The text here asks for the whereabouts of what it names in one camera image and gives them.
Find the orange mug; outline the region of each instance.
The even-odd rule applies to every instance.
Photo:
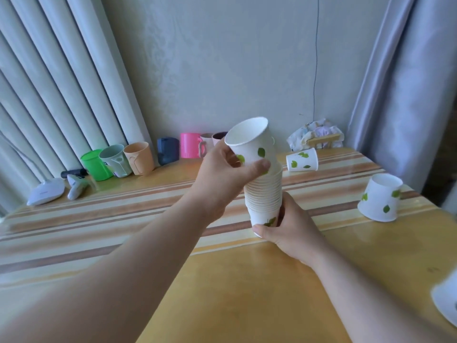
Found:
[[[124,148],[124,154],[135,175],[144,175],[154,169],[151,148],[147,142],[136,142]]]

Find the tabletop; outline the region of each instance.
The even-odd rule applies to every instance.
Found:
[[[283,190],[343,255],[420,316],[457,336],[430,290],[457,264],[457,224],[408,186],[398,219],[370,221],[357,203],[384,172],[352,149],[318,150],[319,170],[283,172]],[[285,155],[278,159],[284,164]],[[109,254],[186,192],[201,161],[97,182],[83,197],[22,207],[0,225],[0,325]],[[313,271],[255,237],[243,193],[211,224],[139,343],[349,342]]]

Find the green leaf print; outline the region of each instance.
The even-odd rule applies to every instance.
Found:
[[[275,221],[276,221],[276,217],[271,218],[270,220],[268,220],[268,223],[265,223],[264,225],[271,227],[271,225],[273,225],[275,223]]]
[[[242,164],[244,164],[244,156],[243,156],[243,155],[238,154],[236,157],[238,158],[238,160],[239,160]]]
[[[259,155],[261,158],[265,158],[265,149],[259,148],[257,155]]]

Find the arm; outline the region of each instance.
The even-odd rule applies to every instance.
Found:
[[[255,225],[254,231],[313,268],[354,343],[455,342],[341,256],[288,193],[283,204],[285,215],[279,228]]]
[[[0,342],[135,342],[205,228],[270,167],[237,161],[219,142],[175,205],[5,325]]]

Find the blue mug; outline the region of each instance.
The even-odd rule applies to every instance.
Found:
[[[159,164],[161,166],[179,160],[179,140],[173,137],[163,137],[157,140]]]

